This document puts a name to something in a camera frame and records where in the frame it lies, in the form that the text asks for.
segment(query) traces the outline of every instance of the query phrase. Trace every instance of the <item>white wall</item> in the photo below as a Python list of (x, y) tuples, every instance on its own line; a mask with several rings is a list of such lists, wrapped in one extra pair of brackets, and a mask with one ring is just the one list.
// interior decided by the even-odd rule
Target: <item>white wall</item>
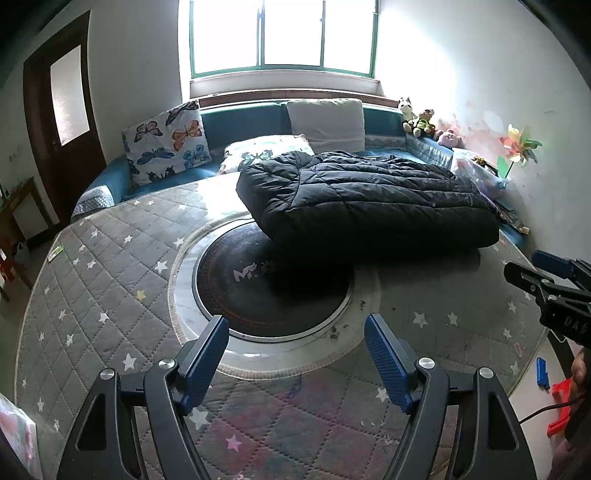
[[(90, 96), (107, 163), (123, 153), (123, 128), (182, 102), (178, 0), (73, 0), (68, 4), (21, 52), (0, 91), (2, 185), (10, 189), (34, 176), (56, 223), (28, 139), (22, 64), (43, 42), (89, 9)], [(27, 238), (46, 228), (32, 200), (24, 202), (15, 217)]]
[(376, 78), (385, 94), (410, 95), (416, 112), (434, 108), (492, 161), (509, 123), (529, 125), (544, 144), (540, 163), (512, 169), (510, 194), (531, 245), (591, 258), (591, 92), (552, 33), (517, 0), (381, 4)]

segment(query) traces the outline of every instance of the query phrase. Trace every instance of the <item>sofa cushion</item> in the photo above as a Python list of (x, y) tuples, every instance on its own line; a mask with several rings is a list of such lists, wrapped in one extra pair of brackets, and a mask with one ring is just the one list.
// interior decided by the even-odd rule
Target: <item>sofa cushion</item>
[(129, 127), (122, 136), (136, 185), (211, 161), (196, 100)]
[(291, 135), (287, 109), (281, 102), (260, 102), (203, 110), (209, 148), (263, 135)]
[(226, 147), (218, 175), (241, 171), (251, 163), (299, 151), (314, 155), (305, 135), (266, 135), (234, 142)]
[(354, 98), (287, 102), (291, 131), (304, 134), (316, 154), (365, 149), (363, 107)]

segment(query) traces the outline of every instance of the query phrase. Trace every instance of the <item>throw pillow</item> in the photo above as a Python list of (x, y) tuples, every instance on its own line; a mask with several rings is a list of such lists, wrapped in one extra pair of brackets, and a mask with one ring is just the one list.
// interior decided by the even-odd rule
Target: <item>throw pillow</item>
[(314, 155), (305, 135), (266, 135), (235, 142), (226, 147), (224, 160), (217, 174), (241, 171), (251, 163), (293, 151)]
[(304, 134), (315, 154), (365, 150), (363, 106), (354, 98), (287, 102), (291, 132)]
[(122, 132), (131, 178), (145, 185), (211, 161), (196, 100)]

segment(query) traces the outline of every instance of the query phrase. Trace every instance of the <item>pink stuffed toy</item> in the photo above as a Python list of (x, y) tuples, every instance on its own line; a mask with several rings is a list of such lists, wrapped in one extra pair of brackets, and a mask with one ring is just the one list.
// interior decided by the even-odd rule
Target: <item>pink stuffed toy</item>
[(463, 148), (464, 146), (462, 138), (458, 137), (451, 128), (448, 128), (446, 132), (443, 130), (438, 130), (437, 133), (435, 133), (435, 140), (437, 140), (437, 143), (442, 147)]

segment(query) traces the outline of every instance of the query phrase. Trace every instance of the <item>blue gripper pad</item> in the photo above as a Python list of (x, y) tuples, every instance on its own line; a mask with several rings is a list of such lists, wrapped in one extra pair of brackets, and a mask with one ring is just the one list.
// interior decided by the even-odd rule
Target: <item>blue gripper pad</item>
[(215, 315), (191, 348), (186, 359), (179, 365), (179, 386), (183, 396), (178, 406), (182, 415), (188, 415), (193, 407), (203, 402), (217, 366), (228, 346), (229, 333), (228, 321)]
[(574, 276), (574, 265), (567, 258), (557, 257), (543, 250), (534, 250), (531, 254), (532, 264), (541, 270), (552, 273), (560, 278)]
[(390, 401), (409, 414), (417, 401), (412, 397), (417, 388), (417, 369), (380, 314), (372, 313), (365, 319), (365, 343)]

